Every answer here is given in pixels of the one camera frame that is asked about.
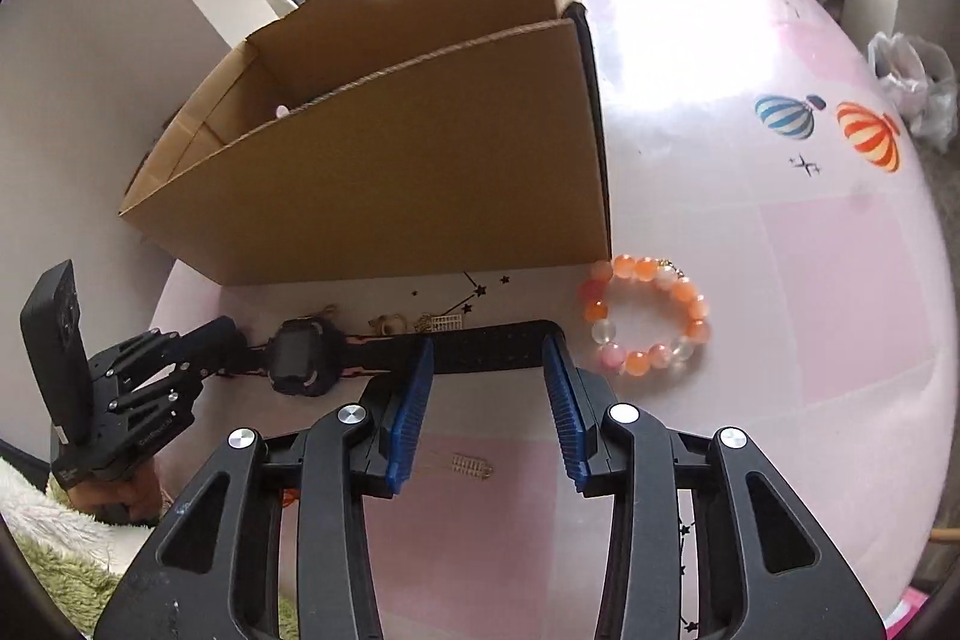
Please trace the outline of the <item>person's hand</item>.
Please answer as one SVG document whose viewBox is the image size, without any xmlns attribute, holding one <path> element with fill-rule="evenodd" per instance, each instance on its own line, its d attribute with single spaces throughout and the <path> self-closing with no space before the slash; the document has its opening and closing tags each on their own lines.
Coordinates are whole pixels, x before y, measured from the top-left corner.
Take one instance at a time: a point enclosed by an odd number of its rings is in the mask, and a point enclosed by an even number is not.
<svg viewBox="0 0 960 640">
<path fill-rule="evenodd" d="M 67 491 L 68 502 L 78 512 L 104 523 L 155 525 L 171 507 L 171 497 L 161 486 L 154 459 L 119 481 L 80 482 Z"/>
</svg>

